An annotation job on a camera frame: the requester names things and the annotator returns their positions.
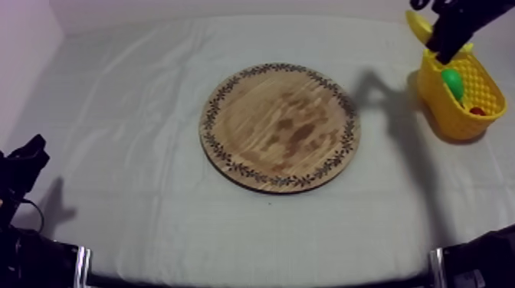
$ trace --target plastic basket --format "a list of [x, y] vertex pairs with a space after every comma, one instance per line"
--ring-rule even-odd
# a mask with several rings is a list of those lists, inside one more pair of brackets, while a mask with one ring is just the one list
[[[445, 68], [455, 69], [461, 75], [463, 107], [442, 80], [441, 71]], [[418, 95], [435, 115], [442, 133], [452, 139], [465, 140], [479, 136], [507, 109], [503, 94], [470, 49], [462, 49], [445, 66], [435, 60], [434, 53], [424, 50], [417, 86]], [[472, 107], [480, 107], [487, 115], [470, 113]]]

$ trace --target white sheet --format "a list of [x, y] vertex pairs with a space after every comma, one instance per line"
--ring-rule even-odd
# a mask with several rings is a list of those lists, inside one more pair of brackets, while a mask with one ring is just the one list
[[[515, 45], [474, 43], [512, 103]], [[513, 110], [475, 143], [441, 141], [407, 102], [421, 53], [406, 26], [351, 18], [198, 18], [85, 34], [65, 41], [9, 148], [47, 139], [51, 162], [29, 198], [47, 207], [48, 235], [93, 249], [97, 273], [246, 286], [408, 277], [430, 249], [515, 222]], [[218, 83], [274, 61], [334, 79], [362, 122], [349, 167], [288, 197], [233, 185], [198, 140]]]

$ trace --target green ball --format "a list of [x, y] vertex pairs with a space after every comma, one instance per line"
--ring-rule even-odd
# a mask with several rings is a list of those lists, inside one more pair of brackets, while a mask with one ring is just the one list
[[454, 69], [444, 69], [441, 72], [441, 77], [449, 87], [449, 90], [454, 95], [454, 98], [461, 102], [464, 94], [463, 81], [461, 80], [460, 74]]

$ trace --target wooden plate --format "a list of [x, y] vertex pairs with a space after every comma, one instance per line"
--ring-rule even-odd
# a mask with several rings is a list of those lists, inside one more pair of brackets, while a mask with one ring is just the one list
[[359, 118], [330, 78], [292, 64], [249, 67], [222, 82], [200, 121], [215, 167], [258, 191], [295, 193], [340, 173], [356, 153]]

